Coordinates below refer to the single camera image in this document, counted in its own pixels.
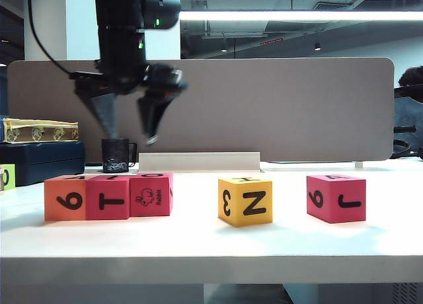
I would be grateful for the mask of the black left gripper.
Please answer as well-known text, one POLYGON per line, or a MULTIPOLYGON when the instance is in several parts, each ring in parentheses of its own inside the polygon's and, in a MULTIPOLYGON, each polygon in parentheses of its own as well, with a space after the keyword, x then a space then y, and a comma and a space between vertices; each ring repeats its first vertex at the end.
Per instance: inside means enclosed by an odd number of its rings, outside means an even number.
POLYGON ((141 29, 100 27, 100 59, 96 73, 75 71, 75 93, 91 96, 86 107, 108 138, 117 138, 117 95, 128 95, 138 86, 152 87, 137 100, 146 145, 157 142, 159 124, 170 103, 180 95, 169 88, 169 66, 150 64, 145 58, 145 36, 141 29))

